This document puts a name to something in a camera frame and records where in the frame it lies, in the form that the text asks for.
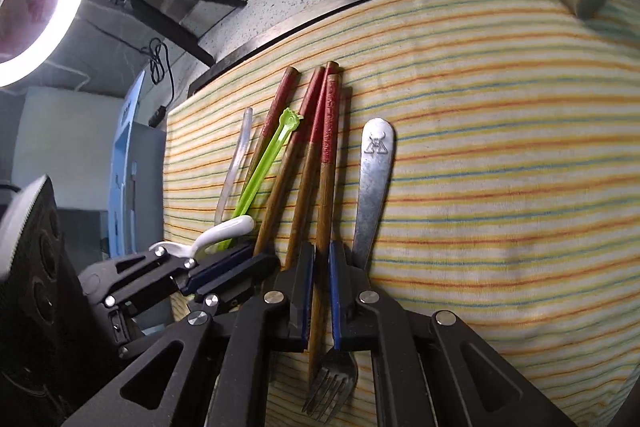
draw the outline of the embossed logo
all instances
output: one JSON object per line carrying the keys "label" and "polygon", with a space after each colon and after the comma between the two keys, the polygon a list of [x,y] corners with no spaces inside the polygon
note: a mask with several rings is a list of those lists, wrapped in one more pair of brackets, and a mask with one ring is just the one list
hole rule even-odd
{"label": "embossed logo", "polygon": [[382,141],[383,139],[385,139],[385,136],[385,133],[382,133],[382,136],[379,138],[369,136],[369,145],[364,150],[365,154],[388,154],[385,144]]}

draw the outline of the striped cloth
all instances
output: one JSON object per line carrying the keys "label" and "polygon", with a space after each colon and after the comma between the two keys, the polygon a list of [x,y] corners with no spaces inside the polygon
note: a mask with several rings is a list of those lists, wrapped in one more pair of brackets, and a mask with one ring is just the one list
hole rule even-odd
{"label": "striped cloth", "polygon": [[[167,239],[212,225],[242,110],[255,144],[284,68],[303,71],[298,108],[328,60],[345,69],[334,234],[350,244],[361,131],[385,118],[398,150],[374,283],[412,311],[456,312],[579,426],[606,425],[640,371],[640,2],[585,23],[558,0],[373,0],[296,33],[170,114]],[[375,425],[357,359],[334,425]],[[279,355],[274,372],[268,425],[316,425],[299,413],[306,355]]]}

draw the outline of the spoon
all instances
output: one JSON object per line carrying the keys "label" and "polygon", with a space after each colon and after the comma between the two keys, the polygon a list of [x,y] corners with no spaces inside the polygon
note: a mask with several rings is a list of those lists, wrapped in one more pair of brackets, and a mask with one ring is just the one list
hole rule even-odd
{"label": "spoon", "polygon": [[224,221],[209,230],[202,232],[192,245],[174,243],[174,241],[160,241],[149,247],[149,250],[164,248],[167,253],[175,257],[188,257],[193,259],[197,252],[204,250],[210,245],[215,245],[226,239],[234,239],[241,235],[246,235],[254,229],[255,221],[251,216],[238,216],[228,221]]}

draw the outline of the chopstick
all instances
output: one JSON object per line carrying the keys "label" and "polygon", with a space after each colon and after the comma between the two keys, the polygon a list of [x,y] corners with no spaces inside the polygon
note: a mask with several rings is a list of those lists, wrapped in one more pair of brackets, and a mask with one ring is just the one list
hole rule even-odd
{"label": "chopstick", "polygon": [[274,224],[278,217],[280,202],[283,198],[284,184],[291,175],[291,169],[295,165],[298,152],[303,144],[303,139],[308,136],[307,131],[311,124],[309,120],[311,120],[312,115],[317,112],[318,94],[322,87],[323,79],[324,68],[316,68],[311,77],[311,81],[309,81],[309,85],[306,88],[305,98],[302,100],[302,105],[300,105],[299,114],[302,116],[303,120],[298,129],[296,129],[289,139],[289,144],[287,144],[287,149],[285,150],[284,155],[282,156],[282,162],[280,163],[280,171],[278,172],[276,181],[273,183],[273,187],[271,187],[271,194],[267,200],[267,210],[260,225],[258,238],[255,240],[254,255],[258,255],[261,251],[264,251],[271,238],[271,233],[273,232]]}
{"label": "chopstick", "polygon": [[335,156],[338,139],[338,101],[340,99],[340,76],[328,74],[325,87],[324,124],[320,162],[320,188],[318,227],[316,229],[316,266],[314,294],[311,308],[309,333],[309,382],[318,371],[322,352],[325,325],[326,272],[331,241],[331,226],[334,214]]}
{"label": "chopstick", "polygon": [[249,170],[246,172],[246,178],[244,178],[244,184],[242,184],[242,191],[240,192],[241,194],[244,192],[247,184],[249,183],[252,174],[254,174],[255,168],[258,166],[258,163],[260,163],[260,158],[262,158],[265,149],[267,149],[267,146],[269,145],[269,142],[273,137],[273,133],[278,127],[278,118],[287,105],[289,93],[291,92],[291,88],[297,77],[298,70],[296,68],[292,68],[291,66],[288,66],[282,74],[282,80],[280,81],[280,85],[278,86],[278,90],[276,91],[276,96],[273,97],[273,102],[271,102],[269,112],[264,118],[262,129],[260,129],[258,143],[255,145],[254,155],[251,157]]}
{"label": "chopstick", "polygon": [[[337,73],[338,64],[328,62],[324,68],[325,76],[328,73]],[[320,144],[322,143],[322,126],[324,125],[324,99],[326,94],[326,79],[322,80],[322,89],[318,98],[318,107],[314,115],[314,123],[311,127],[311,134],[306,145],[305,161],[302,166],[302,177],[300,179],[300,188],[298,188],[298,197],[296,198],[296,206],[293,210],[293,221],[291,223],[291,232],[289,235],[289,244],[287,245],[287,254],[284,258],[283,270],[288,270],[296,262],[298,256],[298,248],[300,247],[300,237],[305,226],[306,214],[309,209],[309,198],[311,190],[314,187],[314,178],[318,171],[318,159],[320,156]]]}

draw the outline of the metal edge trim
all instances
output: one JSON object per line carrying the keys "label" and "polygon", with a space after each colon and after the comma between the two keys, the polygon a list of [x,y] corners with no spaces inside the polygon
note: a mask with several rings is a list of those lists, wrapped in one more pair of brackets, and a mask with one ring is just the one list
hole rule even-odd
{"label": "metal edge trim", "polygon": [[308,26],[311,26],[318,21],[321,21],[326,17],[346,10],[352,6],[357,6],[358,4],[366,1],[369,0],[325,0],[314,6],[303,9],[301,12],[275,25],[273,28],[265,31],[261,35],[247,41],[238,49],[232,51],[226,57],[222,58],[222,60],[210,67],[209,70],[201,74],[190,84],[187,97],[192,97],[201,89],[204,89],[204,87],[216,80],[221,74],[241,64],[243,61],[255,54],[273,46],[275,43],[300,30],[303,30]]}

